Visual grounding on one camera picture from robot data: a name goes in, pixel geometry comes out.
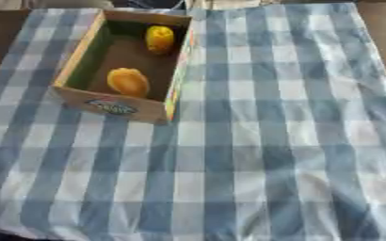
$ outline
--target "orange fruit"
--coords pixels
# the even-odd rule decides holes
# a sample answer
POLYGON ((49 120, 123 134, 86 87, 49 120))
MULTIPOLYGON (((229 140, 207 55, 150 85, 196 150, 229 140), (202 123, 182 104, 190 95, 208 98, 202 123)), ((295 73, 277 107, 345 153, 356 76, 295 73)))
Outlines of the orange fruit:
POLYGON ((149 92, 148 79, 139 70, 119 68, 108 73, 108 85, 123 95, 144 98, 149 92))
POLYGON ((149 51, 163 55, 174 44, 174 32, 167 26, 151 26, 146 31, 145 41, 149 51))

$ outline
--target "printed logo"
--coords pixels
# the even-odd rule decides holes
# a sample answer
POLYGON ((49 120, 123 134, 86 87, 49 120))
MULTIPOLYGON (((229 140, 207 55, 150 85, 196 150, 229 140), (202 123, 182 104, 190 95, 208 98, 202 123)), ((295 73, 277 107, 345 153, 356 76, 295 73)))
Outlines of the printed logo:
POLYGON ((86 104, 95 105, 99 109, 113 115, 131 115, 137 112, 135 108, 119 101, 89 100, 86 101, 86 104))

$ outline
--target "open box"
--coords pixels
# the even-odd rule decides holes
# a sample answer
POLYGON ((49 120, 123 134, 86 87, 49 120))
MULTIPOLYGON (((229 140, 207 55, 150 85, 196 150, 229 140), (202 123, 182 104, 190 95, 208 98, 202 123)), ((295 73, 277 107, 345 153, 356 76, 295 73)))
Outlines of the open box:
POLYGON ((88 111, 170 121, 194 46, 190 22, 188 16, 101 10, 52 87, 66 103, 88 111), (173 30, 170 53, 158 56, 148 51, 144 35, 151 25, 173 30), (108 72, 121 67, 138 69, 148 78, 146 99, 123 96, 107 85, 108 72))

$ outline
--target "tablecloth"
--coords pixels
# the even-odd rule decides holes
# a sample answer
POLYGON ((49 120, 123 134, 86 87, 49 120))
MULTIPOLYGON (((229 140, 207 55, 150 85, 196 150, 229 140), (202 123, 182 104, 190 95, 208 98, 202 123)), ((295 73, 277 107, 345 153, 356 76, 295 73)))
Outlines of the tablecloth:
POLYGON ((34 10, 0 66, 0 231, 386 240, 386 71, 354 4, 193 10, 169 125, 48 91, 95 12, 34 10))

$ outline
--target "checkered pattern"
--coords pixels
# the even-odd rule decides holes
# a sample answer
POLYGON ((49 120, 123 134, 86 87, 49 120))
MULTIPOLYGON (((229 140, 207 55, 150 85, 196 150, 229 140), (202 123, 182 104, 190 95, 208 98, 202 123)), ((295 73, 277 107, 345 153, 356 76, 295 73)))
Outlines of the checkered pattern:
POLYGON ((47 91, 94 12, 33 11, 0 67, 0 230, 386 240, 386 71, 353 4, 195 9, 171 125, 47 91))

